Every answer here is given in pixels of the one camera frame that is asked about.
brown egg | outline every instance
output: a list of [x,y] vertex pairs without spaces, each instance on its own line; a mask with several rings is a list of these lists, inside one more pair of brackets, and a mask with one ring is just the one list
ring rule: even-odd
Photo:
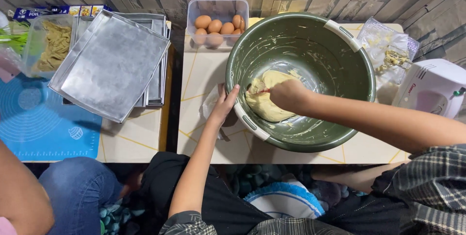
[[[240,35],[241,34],[241,30],[240,29],[236,29],[235,31],[233,31],[232,35]],[[238,40],[238,38],[240,37],[232,37],[231,40],[233,42],[236,42]]]
[[222,35],[230,35],[234,31],[234,26],[232,23],[227,22],[224,23],[222,29],[220,29],[220,34]]
[[[198,30],[196,30],[194,34],[195,35],[207,35],[207,31],[203,28],[199,28]],[[203,45],[206,42],[206,38],[207,36],[197,36],[193,38],[193,40],[196,44]]]
[[244,30],[244,25],[245,25],[244,18],[241,17],[241,23],[240,23],[240,29],[241,29],[241,30]]
[[203,28],[206,29],[210,22],[212,22],[212,19],[209,16],[202,15],[196,18],[196,21],[194,22],[194,26],[196,28]]
[[217,32],[212,32],[207,37],[207,47],[218,47],[223,43],[223,37]]
[[207,32],[209,32],[209,34],[218,33],[220,32],[220,29],[222,29],[222,21],[216,19],[210,22],[209,26],[207,27]]
[[241,25],[241,16],[240,15],[235,15],[232,20],[233,26],[235,29],[240,28]]

clear plastic container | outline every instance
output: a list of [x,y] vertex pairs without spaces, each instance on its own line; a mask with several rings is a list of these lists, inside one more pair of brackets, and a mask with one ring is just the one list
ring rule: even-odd
[[238,35],[195,35],[196,27],[194,22],[196,18],[202,15],[211,17],[212,20],[218,19],[222,24],[231,22],[234,15],[240,15],[244,18],[244,30],[248,29],[249,5],[246,0],[191,0],[188,5],[188,22],[186,29],[194,43],[205,47],[232,47],[238,38]]
[[45,51],[45,46],[47,44],[45,39],[47,30],[45,30],[43,22],[50,21],[56,25],[73,28],[73,20],[74,17],[69,14],[39,16],[33,20],[29,28],[26,46],[24,47],[22,55],[22,61],[26,67],[23,73],[27,77],[44,77],[51,79],[55,74],[55,71],[32,71],[32,66],[41,58],[41,54]]

hand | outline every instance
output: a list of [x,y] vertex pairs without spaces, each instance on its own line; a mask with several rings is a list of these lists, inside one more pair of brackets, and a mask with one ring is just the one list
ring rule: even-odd
[[230,113],[230,110],[234,105],[236,96],[238,96],[238,92],[240,91],[240,86],[236,84],[228,96],[226,96],[224,83],[218,84],[217,86],[219,97],[217,103],[215,103],[215,107],[213,108],[212,113],[210,113],[210,116],[207,119],[207,122],[215,124],[220,128],[220,126],[225,121],[226,115]]
[[306,89],[300,81],[290,79],[270,89],[270,100],[281,109],[304,115],[310,94],[315,93]]

silicone baking mat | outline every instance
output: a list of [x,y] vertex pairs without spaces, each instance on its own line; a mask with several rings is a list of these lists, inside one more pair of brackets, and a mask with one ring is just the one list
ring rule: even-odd
[[0,138],[22,161],[97,157],[102,117],[76,105],[62,105],[62,97],[46,79],[22,73],[0,81]]

green mixing bowl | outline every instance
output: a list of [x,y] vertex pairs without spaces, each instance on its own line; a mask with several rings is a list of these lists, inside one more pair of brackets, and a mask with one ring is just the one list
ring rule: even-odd
[[251,110],[245,92],[253,78],[267,70],[287,72],[293,68],[315,92],[375,99],[372,64],[353,35],[324,17],[283,13],[247,29],[228,58],[226,89],[230,92],[235,84],[241,86],[234,110],[243,124],[263,141],[295,152],[325,151],[352,138],[357,131],[335,123],[301,116],[274,123]]

